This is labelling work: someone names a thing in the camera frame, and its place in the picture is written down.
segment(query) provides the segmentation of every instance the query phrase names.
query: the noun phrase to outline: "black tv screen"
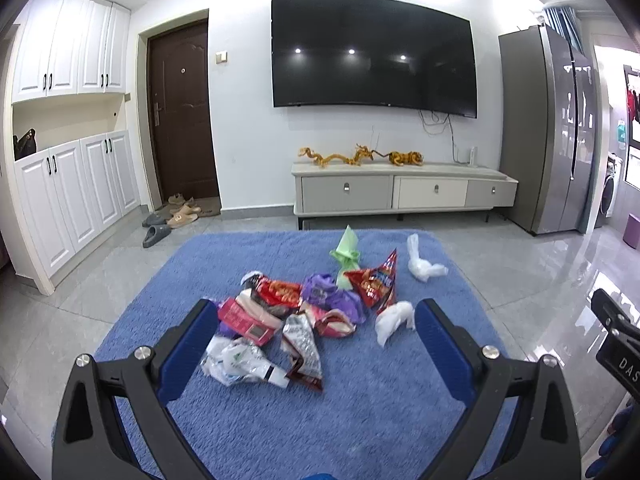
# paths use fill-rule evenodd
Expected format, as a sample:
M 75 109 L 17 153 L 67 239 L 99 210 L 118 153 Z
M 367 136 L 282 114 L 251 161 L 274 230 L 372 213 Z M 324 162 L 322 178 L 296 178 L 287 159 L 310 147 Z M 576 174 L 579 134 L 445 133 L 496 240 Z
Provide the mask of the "black tv screen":
M 271 0 L 273 105 L 359 104 L 475 118 L 469 21 L 395 0 Z

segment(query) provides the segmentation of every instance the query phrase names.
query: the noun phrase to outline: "refrigerator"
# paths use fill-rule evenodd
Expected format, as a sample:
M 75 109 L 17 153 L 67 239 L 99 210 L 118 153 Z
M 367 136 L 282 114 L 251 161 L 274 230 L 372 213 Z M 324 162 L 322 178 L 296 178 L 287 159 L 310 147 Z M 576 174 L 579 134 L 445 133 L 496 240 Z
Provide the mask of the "refrigerator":
M 577 229 L 598 124 L 593 64 L 544 25 L 498 41 L 504 84 L 500 171 L 518 180 L 505 216 L 534 235 Z

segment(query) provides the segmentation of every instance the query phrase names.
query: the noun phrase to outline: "tv stand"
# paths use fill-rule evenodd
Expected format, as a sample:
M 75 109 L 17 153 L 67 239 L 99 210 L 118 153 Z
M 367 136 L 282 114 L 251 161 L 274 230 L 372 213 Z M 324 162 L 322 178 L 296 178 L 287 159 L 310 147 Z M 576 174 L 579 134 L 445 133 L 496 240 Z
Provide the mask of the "tv stand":
M 361 166 L 332 163 L 321 168 L 297 162 L 294 214 L 298 228 L 305 219 L 325 216 L 479 211 L 510 207 L 518 181 L 489 168 L 427 162 L 394 166 L 372 162 Z

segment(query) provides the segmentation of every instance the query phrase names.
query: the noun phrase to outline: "black bag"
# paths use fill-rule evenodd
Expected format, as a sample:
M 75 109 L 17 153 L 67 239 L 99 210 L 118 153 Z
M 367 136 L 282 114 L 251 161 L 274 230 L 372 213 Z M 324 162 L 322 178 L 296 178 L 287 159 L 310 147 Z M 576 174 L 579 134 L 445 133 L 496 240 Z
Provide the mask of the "black bag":
M 20 140 L 15 143 L 14 136 L 14 155 L 15 160 L 24 158 L 27 155 L 33 155 L 37 151 L 36 148 L 36 130 L 33 128 L 25 133 Z

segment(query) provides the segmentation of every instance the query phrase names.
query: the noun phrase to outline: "metal bolt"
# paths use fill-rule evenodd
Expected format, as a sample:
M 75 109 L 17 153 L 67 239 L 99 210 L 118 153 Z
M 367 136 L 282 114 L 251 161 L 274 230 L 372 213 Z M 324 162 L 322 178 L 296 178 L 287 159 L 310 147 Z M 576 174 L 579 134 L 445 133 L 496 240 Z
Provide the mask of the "metal bolt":
M 151 355 L 151 348 L 149 348 L 148 346 L 139 346 L 138 348 L 136 348 L 136 351 L 133 352 L 133 355 L 135 355 L 137 360 L 144 361 Z
M 542 362 L 551 368 L 558 365 L 558 359 L 549 354 L 542 356 Z
M 482 347 L 482 355 L 487 359 L 497 359 L 500 356 L 500 351 L 492 345 L 486 345 Z
M 76 365 L 79 367 L 87 366 L 91 362 L 91 358 L 87 354 L 80 354 L 76 357 Z

